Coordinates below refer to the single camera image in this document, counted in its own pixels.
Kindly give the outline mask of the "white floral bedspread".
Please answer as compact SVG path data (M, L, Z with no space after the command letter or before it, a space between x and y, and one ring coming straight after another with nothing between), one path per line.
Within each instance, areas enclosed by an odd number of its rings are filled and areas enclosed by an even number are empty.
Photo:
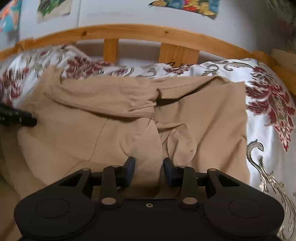
M117 76L157 79L162 77L221 76L246 85L246 160L250 185L277 198L284 207L282 240L295 240L295 104L283 81L255 59L230 59L200 65L168 64L119 66L93 60L72 45L25 51L1 62L3 101L20 106L34 90L49 66L63 69L63 77Z

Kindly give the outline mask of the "blue orange wall picture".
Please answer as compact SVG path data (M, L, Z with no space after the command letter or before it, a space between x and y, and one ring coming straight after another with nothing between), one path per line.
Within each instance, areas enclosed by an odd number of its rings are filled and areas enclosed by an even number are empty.
M23 1L8 1L1 9L1 32L16 31L19 26Z

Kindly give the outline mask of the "beige large garment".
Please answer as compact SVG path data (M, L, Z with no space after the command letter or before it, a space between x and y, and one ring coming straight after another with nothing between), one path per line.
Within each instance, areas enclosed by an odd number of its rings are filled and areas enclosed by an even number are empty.
M135 158L126 198L173 197L163 160L249 183L245 85L219 76L63 78L49 67L16 109L33 127L1 125L1 240L20 240L17 202L82 168Z

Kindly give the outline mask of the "wooden bed frame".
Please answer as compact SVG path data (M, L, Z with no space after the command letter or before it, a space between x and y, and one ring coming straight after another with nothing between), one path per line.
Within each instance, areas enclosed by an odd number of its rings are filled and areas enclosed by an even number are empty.
M120 39L160 42L160 63L195 64L199 53L206 52L226 59L254 58L269 66L284 82L288 90L295 93L295 73L276 63L268 54L249 51L225 41L170 27L143 24L107 24L69 29L39 38L21 40L14 47L1 51L1 60L16 53L49 45L73 44L83 40L104 40L103 59L115 63Z

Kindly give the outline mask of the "green wall picture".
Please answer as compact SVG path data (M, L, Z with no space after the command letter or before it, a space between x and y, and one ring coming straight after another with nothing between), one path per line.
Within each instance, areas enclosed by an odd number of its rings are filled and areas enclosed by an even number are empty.
M37 8L37 23L71 13L72 0L41 0Z

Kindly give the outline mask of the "colourful wall picture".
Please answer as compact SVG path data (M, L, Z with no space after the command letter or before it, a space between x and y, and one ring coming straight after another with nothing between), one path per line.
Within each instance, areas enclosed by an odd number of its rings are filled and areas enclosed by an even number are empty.
M183 11L190 11L205 16L215 16L219 11L219 0L158 0L150 6L160 6Z

